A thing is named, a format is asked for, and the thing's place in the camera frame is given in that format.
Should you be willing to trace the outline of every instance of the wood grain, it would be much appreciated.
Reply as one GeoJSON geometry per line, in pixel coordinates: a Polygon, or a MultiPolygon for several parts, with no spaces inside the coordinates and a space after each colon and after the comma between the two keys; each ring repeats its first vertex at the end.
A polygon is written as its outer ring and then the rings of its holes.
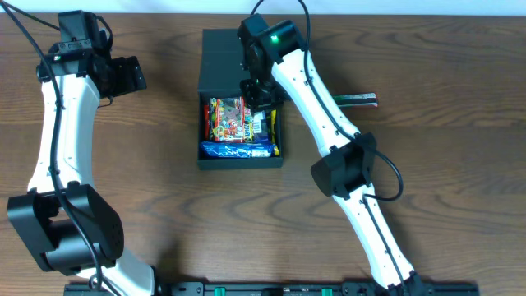
{"type": "MultiPolygon", "coordinates": [[[[56,23],[56,15],[40,15],[56,23]]],[[[136,55],[148,90],[95,119],[97,190],[120,214],[126,245],[165,280],[337,281],[369,278],[344,213],[311,180],[319,159],[292,104],[282,169],[196,166],[201,30],[244,16],[104,15],[113,56],[136,55]]],[[[270,24],[286,16],[265,17],[270,24]]],[[[304,31],[301,16],[292,16],[304,31]]],[[[59,35],[22,20],[47,49],[59,35]]],[[[406,194],[382,209],[417,271],[471,281],[485,295],[526,289],[526,19],[314,16],[312,53],[333,94],[375,91],[348,110],[400,168],[406,194]]],[[[0,16],[0,208],[25,192],[43,104],[36,54],[0,16]]],[[[379,192],[395,189],[380,161],[379,192]]],[[[74,278],[43,273],[0,211],[0,294],[52,295],[74,278]]]]}

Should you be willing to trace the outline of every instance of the black box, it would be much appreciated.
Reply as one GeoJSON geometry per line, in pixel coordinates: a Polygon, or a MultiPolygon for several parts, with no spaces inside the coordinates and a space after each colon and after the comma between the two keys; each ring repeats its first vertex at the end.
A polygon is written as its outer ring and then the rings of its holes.
{"type": "MultiPolygon", "coordinates": [[[[199,143],[205,140],[205,116],[203,106],[210,98],[233,98],[241,95],[239,83],[250,78],[241,68],[242,46],[237,29],[203,30],[203,54],[199,74],[199,143]]],[[[197,149],[199,169],[263,169],[280,168],[283,165],[283,142],[281,134],[281,110],[276,110],[275,140],[279,156],[267,158],[212,158],[197,149]]]]}

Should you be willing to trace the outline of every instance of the black base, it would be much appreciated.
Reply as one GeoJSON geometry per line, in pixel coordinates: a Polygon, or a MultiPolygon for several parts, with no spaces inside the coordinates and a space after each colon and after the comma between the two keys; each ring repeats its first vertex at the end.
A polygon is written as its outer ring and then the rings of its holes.
{"type": "MultiPolygon", "coordinates": [[[[478,296],[473,284],[424,284],[424,291],[411,296],[478,296]]],[[[391,296],[399,291],[378,287],[371,281],[342,284],[203,284],[182,282],[165,285],[159,296],[391,296]]],[[[64,296],[111,296],[110,292],[91,292],[85,285],[67,285],[64,296]]]]}

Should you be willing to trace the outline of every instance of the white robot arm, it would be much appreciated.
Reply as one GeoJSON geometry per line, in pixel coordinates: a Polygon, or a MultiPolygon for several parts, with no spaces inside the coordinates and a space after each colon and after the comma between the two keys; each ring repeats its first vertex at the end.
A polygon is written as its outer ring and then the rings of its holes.
{"type": "MultiPolygon", "coordinates": [[[[262,105],[266,108],[283,100],[283,97],[290,98],[298,107],[316,140],[318,151],[323,158],[321,161],[331,157],[333,152],[337,154],[348,149],[347,146],[356,141],[360,136],[359,130],[334,102],[314,67],[310,53],[307,53],[307,68],[304,67],[305,52],[302,39],[291,21],[269,27],[261,16],[256,14],[242,21],[238,37],[244,47],[243,66],[251,73],[251,79],[242,82],[242,89],[252,108],[262,105]],[[306,72],[310,77],[309,81],[306,79],[306,72]],[[315,96],[312,86],[319,98],[315,96]],[[336,126],[353,138],[347,138],[336,126]]],[[[403,281],[414,273],[413,266],[397,246],[377,200],[368,197],[375,196],[370,179],[366,178],[363,182],[355,180],[354,171],[365,169],[362,168],[364,153],[358,154],[357,160],[353,160],[354,156],[349,156],[348,164],[344,157],[339,164],[335,164],[334,160],[327,160],[329,166],[340,166],[339,190],[333,189],[333,180],[330,179],[331,176],[327,176],[335,170],[316,173],[318,168],[315,168],[315,164],[311,171],[318,187],[327,196],[332,195],[354,227],[377,284],[385,289],[404,286],[403,281]],[[350,165],[356,166],[357,169],[348,168],[350,165]]]]}
{"type": "MultiPolygon", "coordinates": [[[[64,108],[57,146],[60,187],[66,188],[69,182],[78,182],[80,185],[89,184],[95,189],[91,173],[91,148],[95,114],[100,101],[99,91],[89,76],[77,77],[76,74],[67,74],[56,79],[64,108]]],[[[38,193],[53,191],[48,167],[56,113],[56,95],[51,81],[42,84],[42,93],[44,94],[42,141],[38,164],[28,186],[28,191],[36,189],[38,193]]],[[[85,268],[76,276],[89,279],[94,274],[94,268],[85,268]]],[[[155,293],[153,269],[138,260],[126,248],[115,260],[115,266],[103,267],[103,274],[122,296],[151,296],[155,293]]]]}
{"type": "Polygon", "coordinates": [[[124,247],[121,221],[95,191],[91,172],[93,127],[100,99],[108,96],[111,102],[114,96],[145,89],[144,77],[135,57],[111,59],[113,37],[104,19],[82,11],[60,13],[58,19],[62,42],[51,48],[51,54],[44,57],[46,64],[43,61],[37,70],[44,95],[38,163],[28,185],[29,193],[9,199],[9,220],[41,269],[92,278],[96,273],[93,259],[72,219],[49,219],[58,213],[59,206],[64,206],[56,195],[59,190],[93,242],[105,280],[102,286],[122,296],[154,295],[152,267],[124,247]],[[99,31],[97,20],[106,25],[109,38],[99,31]],[[60,92],[60,113],[53,77],[60,92]],[[57,115],[58,128],[54,126],[57,115]],[[50,173],[54,133],[58,133],[54,164],[58,188],[50,173]]]}
{"type": "MultiPolygon", "coordinates": [[[[330,153],[331,147],[336,146],[340,148],[347,145],[350,140],[340,132],[337,132],[335,126],[312,93],[311,87],[305,83],[304,71],[309,71],[309,75],[312,77],[311,83],[314,84],[326,108],[331,112],[333,118],[336,118],[339,125],[349,135],[354,135],[359,132],[359,130],[343,115],[336,105],[329,91],[323,84],[323,81],[318,76],[310,53],[308,54],[309,68],[303,68],[303,55],[304,52],[301,49],[296,49],[283,56],[283,61],[280,64],[275,63],[272,67],[272,77],[284,88],[298,107],[299,112],[311,129],[320,155],[324,157],[330,153]]],[[[396,244],[381,214],[380,207],[377,205],[377,201],[370,197],[364,197],[364,194],[374,195],[374,187],[372,185],[362,185],[350,192],[349,199],[347,200],[338,196],[333,196],[333,198],[344,210],[360,239],[367,258],[369,259],[373,278],[380,286],[387,289],[392,284],[399,285],[400,278],[395,264],[391,260],[389,253],[386,252],[381,236],[378,231],[376,231],[373,220],[362,202],[363,198],[367,199],[371,207],[372,215],[386,240],[388,248],[390,248],[392,252],[394,261],[404,280],[409,278],[413,267],[396,244]]]]}

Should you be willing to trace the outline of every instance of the candy wrapper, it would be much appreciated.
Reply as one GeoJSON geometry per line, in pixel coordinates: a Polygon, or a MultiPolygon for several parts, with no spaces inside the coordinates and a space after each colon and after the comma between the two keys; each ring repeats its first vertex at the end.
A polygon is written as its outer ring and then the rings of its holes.
{"type": "Polygon", "coordinates": [[[210,137],[210,106],[205,105],[203,108],[205,111],[205,139],[208,139],[210,137]]]}
{"type": "Polygon", "coordinates": [[[252,117],[252,112],[249,108],[245,107],[245,142],[254,140],[254,118],[252,117]]]}
{"type": "MultiPolygon", "coordinates": [[[[272,110],[270,112],[270,141],[275,144],[276,143],[276,133],[275,133],[275,124],[276,124],[276,110],[272,110]]],[[[274,146],[274,155],[279,156],[279,148],[278,146],[274,146]]]]}
{"type": "Polygon", "coordinates": [[[254,123],[252,124],[252,128],[254,130],[254,142],[269,142],[269,128],[266,124],[265,111],[254,113],[253,120],[254,123]]]}
{"type": "Polygon", "coordinates": [[[275,144],[271,143],[218,143],[203,141],[201,149],[210,157],[252,158],[271,157],[275,144]]]}
{"type": "Polygon", "coordinates": [[[214,141],[245,141],[244,104],[243,97],[210,100],[211,135],[214,141]]]}

